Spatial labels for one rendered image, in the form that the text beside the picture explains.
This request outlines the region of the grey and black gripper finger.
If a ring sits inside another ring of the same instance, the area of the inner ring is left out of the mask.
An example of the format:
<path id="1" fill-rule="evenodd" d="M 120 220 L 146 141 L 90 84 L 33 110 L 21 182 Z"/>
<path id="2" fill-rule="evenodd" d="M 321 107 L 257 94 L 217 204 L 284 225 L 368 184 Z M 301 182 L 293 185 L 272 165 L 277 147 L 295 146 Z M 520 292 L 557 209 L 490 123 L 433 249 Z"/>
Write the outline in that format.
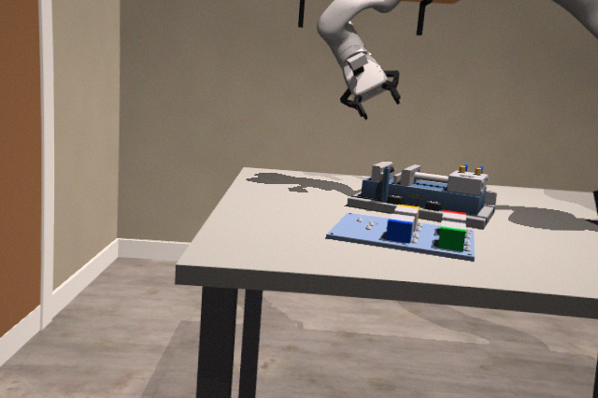
<path id="1" fill-rule="evenodd" d="M 385 90 L 388 90 L 388 91 L 391 91 L 393 99 L 395 100 L 396 104 L 399 105 L 400 104 L 399 99 L 401 97 L 400 97 L 399 92 L 395 88 L 395 87 L 397 87 L 398 82 L 399 82 L 399 71 L 396 70 L 396 71 L 384 71 L 384 72 L 385 72 L 385 74 L 387 75 L 388 78 L 389 77 L 393 77 L 393 80 L 392 80 L 392 82 L 386 80 L 384 83 L 382 83 L 382 87 L 381 88 L 383 88 Z"/>
<path id="2" fill-rule="evenodd" d="M 341 96 L 340 98 L 340 102 L 348 107 L 353 107 L 355 109 L 358 110 L 359 114 L 361 117 L 364 117 L 367 120 L 367 115 L 366 112 L 363 109 L 363 106 L 361 104 L 362 101 L 362 96 L 360 95 L 355 95 L 354 97 L 354 101 L 348 100 L 349 96 L 351 95 L 351 92 L 349 90 L 349 88 L 345 91 L 345 93 Z"/>

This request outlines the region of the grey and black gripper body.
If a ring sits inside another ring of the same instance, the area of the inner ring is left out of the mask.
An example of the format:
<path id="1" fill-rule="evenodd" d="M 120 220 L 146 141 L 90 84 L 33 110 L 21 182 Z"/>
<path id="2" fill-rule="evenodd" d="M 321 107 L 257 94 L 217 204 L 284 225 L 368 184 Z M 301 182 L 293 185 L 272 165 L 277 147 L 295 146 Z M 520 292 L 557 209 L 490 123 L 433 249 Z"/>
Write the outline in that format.
<path id="1" fill-rule="evenodd" d="M 387 80 L 387 76 L 385 75 L 384 71 L 373 57 L 366 54 L 365 56 L 368 60 L 368 64 L 363 66 L 364 71 L 357 76 L 354 77 L 352 69 L 349 68 L 348 62 L 346 62 L 345 67 L 343 68 L 343 75 L 351 92 L 351 96 L 362 96 L 363 98 L 361 103 L 387 91 L 381 88 L 382 83 Z M 352 98 L 354 100 L 353 96 Z"/>

